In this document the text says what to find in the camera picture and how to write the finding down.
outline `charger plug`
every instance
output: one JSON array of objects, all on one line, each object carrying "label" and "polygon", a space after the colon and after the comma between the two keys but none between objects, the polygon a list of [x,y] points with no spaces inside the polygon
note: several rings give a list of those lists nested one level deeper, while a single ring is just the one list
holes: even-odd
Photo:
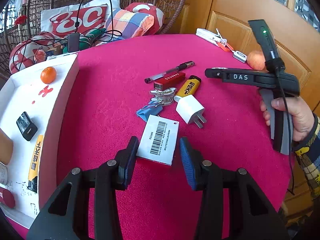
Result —
[{"label": "charger plug", "polygon": [[203,125],[200,123],[200,121],[202,123],[207,122],[207,120],[202,116],[204,107],[198,102],[197,99],[195,99],[193,95],[180,98],[176,111],[187,124],[195,122],[199,128],[202,128]]}]

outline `red marking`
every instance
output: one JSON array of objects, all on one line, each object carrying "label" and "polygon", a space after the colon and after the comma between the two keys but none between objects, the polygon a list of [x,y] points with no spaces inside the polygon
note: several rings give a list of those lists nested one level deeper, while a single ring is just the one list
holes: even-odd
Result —
[{"label": "red marking", "polygon": [[53,90],[53,88],[48,89],[48,87],[49,87],[49,85],[46,86],[44,89],[42,89],[42,90],[39,92],[39,95],[41,95],[41,94],[43,93],[43,95],[42,95],[43,98],[44,98],[48,93],[50,93],[50,92]]}]

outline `plaid shirt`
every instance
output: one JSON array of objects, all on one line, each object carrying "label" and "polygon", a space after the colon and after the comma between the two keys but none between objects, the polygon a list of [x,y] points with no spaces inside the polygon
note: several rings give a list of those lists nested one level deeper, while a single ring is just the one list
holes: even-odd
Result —
[{"label": "plaid shirt", "polygon": [[311,196],[320,195],[320,118],[314,114],[315,123],[310,134],[294,147],[297,161],[305,172]]}]

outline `hand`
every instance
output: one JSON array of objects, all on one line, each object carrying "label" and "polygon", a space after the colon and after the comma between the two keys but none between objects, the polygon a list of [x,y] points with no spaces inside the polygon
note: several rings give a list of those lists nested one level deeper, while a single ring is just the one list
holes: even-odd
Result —
[{"label": "hand", "polygon": [[[289,114],[292,115],[293,121],[293,136],[294,141],[302,141],[310,133],[315,119],[312,111],[307,103],[301,98],[286,98]],[[273,99],[271,105],[274,109],[285,111],[284,101],[282,98]],[[270,114],[267,111],[266,104],[261,101],[260,109],[263,112],[263,117],[266,124],[270,125]]]}]

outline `barcode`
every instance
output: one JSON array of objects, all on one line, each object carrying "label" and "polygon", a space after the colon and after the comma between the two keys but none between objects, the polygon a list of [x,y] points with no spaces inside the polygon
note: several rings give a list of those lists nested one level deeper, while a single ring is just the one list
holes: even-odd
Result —
[{"label": "barcode", "polygon": [[151,154],[155,154],[155,155],[159,155],[159,152],[161,151],[161,142],[162,142],[162,137],[164,134],[164,129],[165,129],[165,125],[167,123],[165,122],[158,122],[158,127],[155,133],[155,137],[153,139],[152,145],[151,145],[151,150],[150,153]]}]

